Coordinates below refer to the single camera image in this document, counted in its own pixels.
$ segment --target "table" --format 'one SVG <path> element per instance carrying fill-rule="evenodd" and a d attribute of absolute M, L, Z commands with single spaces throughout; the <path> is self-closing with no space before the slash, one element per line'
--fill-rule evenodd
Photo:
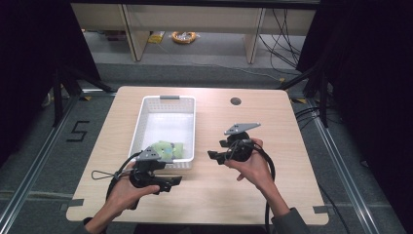
<path fill-rule="evenodd" d="M 182 175 L 170 193 L 145 196 L 135 211 L 125 211 L 115 221 L 148 223 L 263 224 L 265 199 L 247 180 L 237 182 L 238 172 L 210 160 L 208 150 L 224 150 L 218 141 L 234 123 L 259 122 L 248 131 L 264 140 L 264 149 L 276 166 L 276 184 L 286 203 L 296 207 L 307 224 L 323 225 L 328 215 L 315 214 L 324 206 L 310 160 L 284 91 L 122 87 L 119 89 L 70 207 L 69 220 L 93 216 L 103 205 L 110 179 L 93 180 L 93 170 L 115 172 L 127 159 L 141 101 L 145 96 L 196 98 L 195 159 L 192 170 L 155 171 L 157 175 Z M 231 98 L 240 98 L 233 105 Z"/>

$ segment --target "floor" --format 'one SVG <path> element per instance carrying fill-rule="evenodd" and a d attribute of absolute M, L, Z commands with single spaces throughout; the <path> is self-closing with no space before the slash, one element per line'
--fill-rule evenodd
<path fill-rule="evenodd" d="M 295 74 L 293 66 L 287 64 L 280 58 L 270 56 L 266 46 L 262 41 L 259 42 L 254 64 L 246 62 L 244 54 L 243 36 L 239 34 L 217 34 L 217 33 L 199 33 L 195 42 L 189 45 L 178 45 L 171 41 L 170 32 L 166 32 L 161 44 L 148 44 L 141 61 L 132 61 L 131 52 L 128 43 L 125 40 L 108 41 L 101 32 L 88 31 L 84 33 L 90 50 L 96 63 L 111 64 L 129 64 L 129 65 L 181 65 L 186 66 L 218 66 L 224 69 L 240 70 L 241 72 L 250 72 L 250 68 L 256 70 L 276 69 L 272 76 L 275 80 L 280 81 L 287 73 Z M 275 40 L 271 35 L 263 35 L 263 40 L 270 48 L 275 45 Z M 290 45 L 300 50 L 304 44 L 305 37 L 289 37 Z M 288 43 L 281 39 L 281 44 L 289 48 Z M 281 54 L 290 62 L 295 63 L 291 51 L 278 46 L 275 51 Z M 79 102 L 75 107 L 76 118 L 86 118 L 86 112 L 94 113 L 97 111 L 107 111 L 113 97 L 97 97 L 99 105 L 84 107 L 84 102 Z M 292 103 L 294 111 L 298 112 L 314 105 L 312 100 L 306 103 Z M 21 182 L 32 162 L 38 157 L 37 152 L 42 152 L 43 142 L 50 140 L 48 132 L 50 123 L 53 119 L 53 110 L 45 108 L 42 116 L 39 116 L 37 126 L 33 126 L 30 135 L 27 136 L 29 147 L 22 152 L 11 157 L 8 162 L 8 168 L 2 168 L 0 171 L 0 209 L 7 208 L 13 192 L 19 190 Z M 100 124 L 104 121 L 104 116 L 94 116 Z M 326 130 L 321 123 L 314 117 L 314 113 L 307 113 L 297 119 L 299 127 L 302 129 L 302 136 L 305 140 L 315 175 L 322 190 L 326 206 L 329 208 L 330 222 L 325 227 L 311 227 L 313 233 L 405 233 L 398 219 L 394 215 L 392 207 L 388 204 L 386 198 L 380 190 L 374 177 L 365 168 L 359 164 L 357 148 L 350 140 L 349 133 L 345 126 L 340 123 L 337 112 L 329 110 L 328 118 L 330 121 L 329 128 Z M 98 136 L 99 126 L 95 126 L 95 133 L 88 133 L 94 137 Z M 71 128 L 65 127 L 64 131 L 70 132 Z M 33 178 L 38 180 L 34 187 L 28 187 L 30 193 L 27 197 L 21 197 L 26 203 L 21 207 L 21 212 L 11 219 L 15 223 L 9 227 L 11 233 L 23 233 L 27 230 L 39 230 L 42 222 L 47 221 L 49 230 L 59 230 L 61 226 L 73 228 L 76 224 L 67 223 L 64 220 L 64 207 L 62 204 L 67 203 L 71 198 L 71 193 L 76 188 L 76 180 L 72 178 L 65 180 L 66 175 L 70 175 L 70 168 L 79 167 L 86 164 L 88 152 L 92 150 L 95 139 L 90 139 L 88 146 L 82 149 L 85 155 L 79 157 L 76 162 L 62 160 L 61 158 L 51 157 L 43 172 Z M 60 141 L 58 139 L 53 150 L 59 150 Z M 66 154 L 70 155 L 70 149 L 65 148 Z M 56 172 L 54 165 L 65 164 L 61 171 Z M 48 184 L 48 177 L 57 178 L 62 176 L 59 186 Z M 42 214 L 39 211 L 51 211 L 51 214 Z M 114 225 L 109 233 L 124 232 L 125 229 L 132 229 L 130 225 Z"/>

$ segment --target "hand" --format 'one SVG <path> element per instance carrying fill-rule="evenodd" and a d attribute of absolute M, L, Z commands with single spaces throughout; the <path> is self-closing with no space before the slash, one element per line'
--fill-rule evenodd
<path fill-rule="evenodd" d="M 262 148 L 263 141 L 261 139 L 252 138 L 252 141 Z M 245 162 L 226 160 L 224 164 L 240 172 L 237 178 L 238 181 L 246 178 L 259 190 L 268 187 L 268 184 L 274 184 L 267 162 L 256 150 L 252 150 L 251 156 Z"/>
<path fill-rule="evenodd" d="M 132 168 L 133 164 L 128 164 L 127 169 Z M 90 233 L 100 233 L 115 217 L 121 215 L 124 210 L 131 208 L 141 197 L 155 193 L 159 189 L 158 185 L 135 188 L 128 176 L 121 177 L 103 207 L 86 224 L 85 228 Z"/>

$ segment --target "green object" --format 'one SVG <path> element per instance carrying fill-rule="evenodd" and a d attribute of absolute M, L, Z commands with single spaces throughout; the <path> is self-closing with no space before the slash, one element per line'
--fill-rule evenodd
<path fill-rule="evenodd" d="M 183 143 L 172 143 L 160 140 L 151 146 L 161 156 L 162 160 L 183 158 Z"/>

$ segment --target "white basket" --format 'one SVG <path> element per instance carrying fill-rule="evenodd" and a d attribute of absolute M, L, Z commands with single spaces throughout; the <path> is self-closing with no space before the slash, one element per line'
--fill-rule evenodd
<path fill-rule="evenodd" d="M 173 164 L 166 165 L 166 169 L 191 169 L 195 152 L 195 110 L 194 97 L 144 97 L 129 156 L 160 140 L 181 142 L 182 159 L 174 159 Z"/>

